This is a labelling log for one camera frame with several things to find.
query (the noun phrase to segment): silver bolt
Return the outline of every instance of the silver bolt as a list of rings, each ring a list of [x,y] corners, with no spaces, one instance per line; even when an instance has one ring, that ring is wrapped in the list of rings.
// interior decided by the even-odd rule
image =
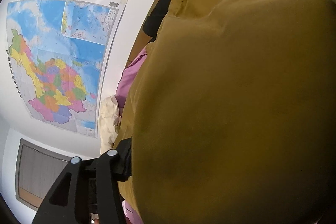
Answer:
[[[77,164],[81,161],[81,158],[80,157],[74,157],[71,159],[71,163],[72,164]]]
[[[118,151],[115,149],[111,149],[107,152],[107,155],[109,155],[110,157],[116,156],[118,154]]]

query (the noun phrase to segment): map of china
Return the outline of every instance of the map of china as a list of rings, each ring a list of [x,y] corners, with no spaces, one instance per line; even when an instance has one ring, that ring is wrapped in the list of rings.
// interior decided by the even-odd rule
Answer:
[[[35,86],[36,98],[29,104],[50,122],[64,124],[69,122],[70,109],[85,112],[83,101],[86,90],[82,78],[76,70],[59,58],[43,63],[32,59],[32,53],[17,30],[12,29],[13,44],[9,47],[10,56],[19,66],[23,66]]]

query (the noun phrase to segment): map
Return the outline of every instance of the map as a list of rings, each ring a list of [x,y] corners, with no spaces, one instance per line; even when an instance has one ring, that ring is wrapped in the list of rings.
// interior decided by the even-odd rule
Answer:
[[[72,0],[8,4],[12,71],[34,118],[96,136],[101,65],[117,12]]]

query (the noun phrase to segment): white crumpled cloth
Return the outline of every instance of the white crumpled cloth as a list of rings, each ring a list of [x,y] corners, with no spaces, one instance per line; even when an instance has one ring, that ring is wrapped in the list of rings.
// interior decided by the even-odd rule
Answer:
[[[109,151],[116,141],[121,116],[115,96],[107,97],[100,103],[98,132],[100,133],[100,153]]]

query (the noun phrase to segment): barcode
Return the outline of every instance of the barcode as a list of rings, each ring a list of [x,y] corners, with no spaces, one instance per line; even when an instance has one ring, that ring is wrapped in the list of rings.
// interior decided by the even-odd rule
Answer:
[[[110,2],[110,6],[112,7],[118,7],[119,6],[119,3],[116,3],[116,2]]]

